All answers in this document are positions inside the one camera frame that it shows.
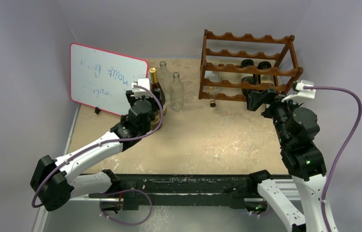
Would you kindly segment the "dark gold-capped wine bottle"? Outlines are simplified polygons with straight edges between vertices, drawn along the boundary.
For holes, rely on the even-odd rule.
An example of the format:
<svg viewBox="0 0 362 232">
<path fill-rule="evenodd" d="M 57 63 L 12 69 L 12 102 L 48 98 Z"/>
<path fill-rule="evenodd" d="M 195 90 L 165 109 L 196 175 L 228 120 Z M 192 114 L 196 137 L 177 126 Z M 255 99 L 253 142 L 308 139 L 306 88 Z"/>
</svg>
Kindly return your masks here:
<svg viewBox="0 0 362 232">
<path fill-rule="evenodd" d="M 166 115 L 167 113 L 167 104 L 166 104 L 166 96 L 161 87 L 159 80 L 158 80 L 158 72 L 156 68 L 149 69 L 149 76 L 151 80 L 151 89 L 154 93 L 159 93 L 159 99 L 161 100 L 161 104 L 163 107 L 163 114 Z"/>
</svg>

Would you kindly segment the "clear slim glass bottle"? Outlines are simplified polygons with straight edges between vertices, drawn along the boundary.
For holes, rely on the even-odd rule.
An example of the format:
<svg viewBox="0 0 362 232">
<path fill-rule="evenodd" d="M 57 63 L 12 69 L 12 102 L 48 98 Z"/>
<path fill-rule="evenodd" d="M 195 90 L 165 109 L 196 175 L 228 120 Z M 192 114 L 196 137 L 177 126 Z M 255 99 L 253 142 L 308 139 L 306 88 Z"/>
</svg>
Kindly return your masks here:
<svg viewBox="0 0 362 232">
<path fill-rule="evenodd" d="M 166 61 L 161 61 L 159 63 L 158 78 L 165 93 L 165 98 L 167 102 L 171 101 L 170 93 L 170 84 L 172 81 L 172 73 L 167 69 Z"/>
</svg>

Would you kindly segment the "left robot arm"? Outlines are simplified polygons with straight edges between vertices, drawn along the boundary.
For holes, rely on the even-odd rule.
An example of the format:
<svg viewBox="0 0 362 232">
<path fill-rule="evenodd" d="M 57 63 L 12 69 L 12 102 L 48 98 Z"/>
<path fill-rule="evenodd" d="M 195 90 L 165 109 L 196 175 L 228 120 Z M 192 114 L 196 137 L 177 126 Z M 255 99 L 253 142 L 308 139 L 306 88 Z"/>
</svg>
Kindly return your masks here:
<svg viewBox="0 0 362 232">
<path fill-rule="evenodd" d="M 120 185 L 112 180 L 111 171 L 90 174 L 88 181 L 83 179 L 83 172 L 155 133 L 151 122 L 156 113 L 163 116 L 163 99 L 157 88 L 148 90 L 136 85 L 126 91 L 126 97 L 130 104 L 128 113 L 99 139 L 64 156 L 53 159 L 46 155 L 38 160 L 30 181 L 33 208 L 43 206 L 54 211 L 76 196 L 103 193 L 113 198 L 119 194 Z"/>
</svg>

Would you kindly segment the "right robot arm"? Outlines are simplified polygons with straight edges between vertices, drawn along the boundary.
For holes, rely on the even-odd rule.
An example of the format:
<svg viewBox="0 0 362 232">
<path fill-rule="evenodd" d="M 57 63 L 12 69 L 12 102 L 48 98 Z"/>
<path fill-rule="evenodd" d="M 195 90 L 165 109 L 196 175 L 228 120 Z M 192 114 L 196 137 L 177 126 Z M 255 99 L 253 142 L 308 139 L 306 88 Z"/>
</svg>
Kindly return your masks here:
<svg viewBox="0 0 362 232">
<path fill-rule="evenodd" d="M 250 111 L 268 105 L 262 116 L 273 121 L 282 161 L 295 183 L 303 211 L 293 205 L 266 170 L 250 175 L 247 190 L 254 197 L 263 197 L 289 232 L 338 230 L 331 206 L 323 196 L 327 182 L 324 158 L 313 143 L 320 130 L 317 115 L 301 106 L 315 94 L 315 90 L 306 89 L 286 96 L 269 88 L 251 91 L 247 100 Z"/>
</svg>

